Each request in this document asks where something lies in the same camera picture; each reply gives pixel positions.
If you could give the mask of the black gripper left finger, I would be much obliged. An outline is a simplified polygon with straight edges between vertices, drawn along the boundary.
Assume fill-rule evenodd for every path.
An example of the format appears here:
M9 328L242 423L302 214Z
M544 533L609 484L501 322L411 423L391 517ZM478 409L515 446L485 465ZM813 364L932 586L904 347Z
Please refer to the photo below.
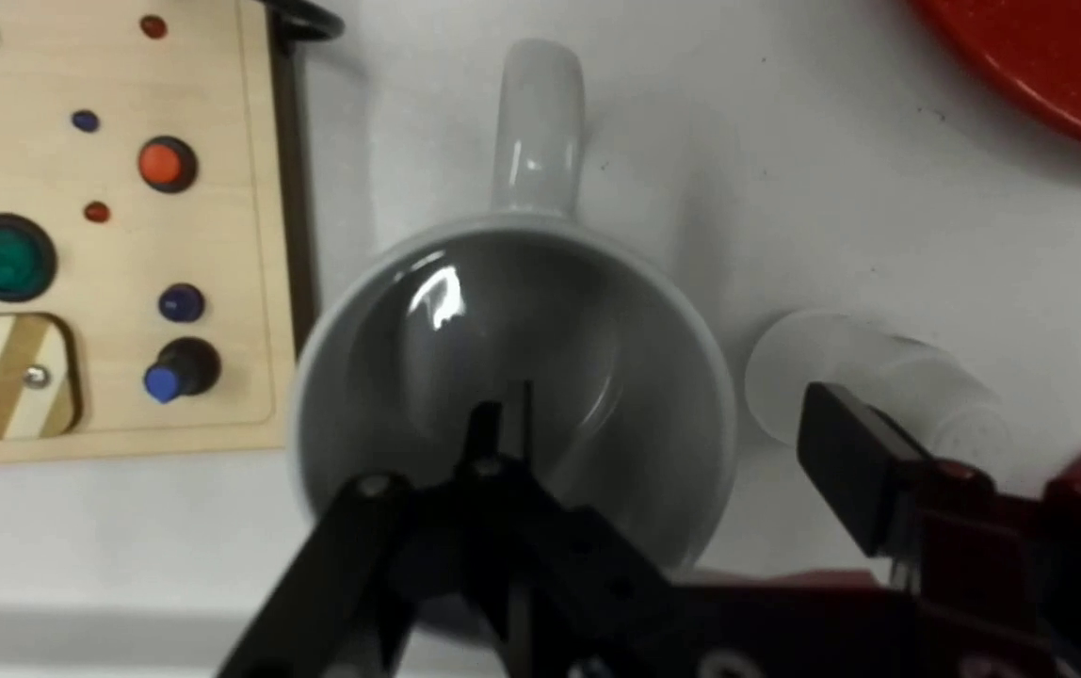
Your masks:
M504 465L537 463L537 387L520 379L501 397L481 397L468 415L455 470L493 478Z

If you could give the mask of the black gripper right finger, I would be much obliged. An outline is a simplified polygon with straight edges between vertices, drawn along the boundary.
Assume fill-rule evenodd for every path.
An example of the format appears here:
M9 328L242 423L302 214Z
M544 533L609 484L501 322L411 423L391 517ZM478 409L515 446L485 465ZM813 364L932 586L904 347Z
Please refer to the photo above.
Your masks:
M913 493L936 470L936 456L889 415L842 385L809 385L800 463L867 557L909 551Z

